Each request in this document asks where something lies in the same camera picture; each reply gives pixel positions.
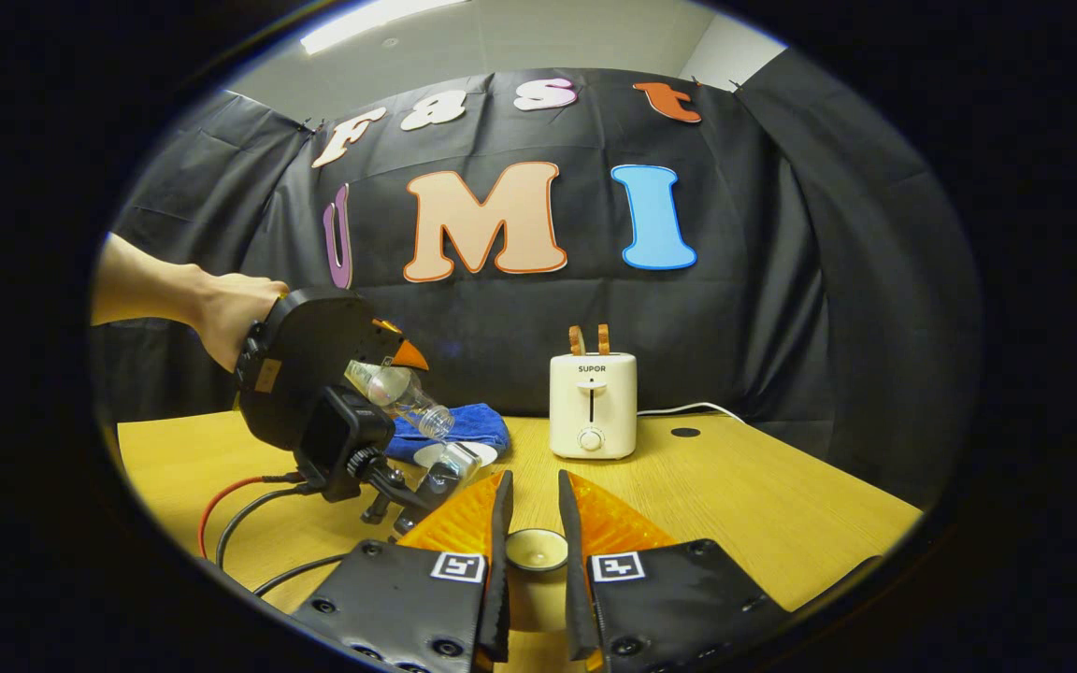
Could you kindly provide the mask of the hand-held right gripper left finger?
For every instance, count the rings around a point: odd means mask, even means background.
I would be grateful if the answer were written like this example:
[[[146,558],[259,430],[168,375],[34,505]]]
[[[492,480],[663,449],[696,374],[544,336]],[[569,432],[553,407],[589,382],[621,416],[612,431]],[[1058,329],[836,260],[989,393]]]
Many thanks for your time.
[[[393,544],[360,542],[294,620],[338,651],[408,672],[490,672],[509,659],[509,469],[484,477]]]

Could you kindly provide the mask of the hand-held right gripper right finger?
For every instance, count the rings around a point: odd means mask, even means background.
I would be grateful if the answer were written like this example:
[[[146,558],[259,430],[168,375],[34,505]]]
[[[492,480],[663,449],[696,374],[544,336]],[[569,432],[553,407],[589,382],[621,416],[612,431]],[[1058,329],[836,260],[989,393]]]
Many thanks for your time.
[[[589,672],[707,672],[789,621],[715,539],[679,541],[561,469],[568,655]]]

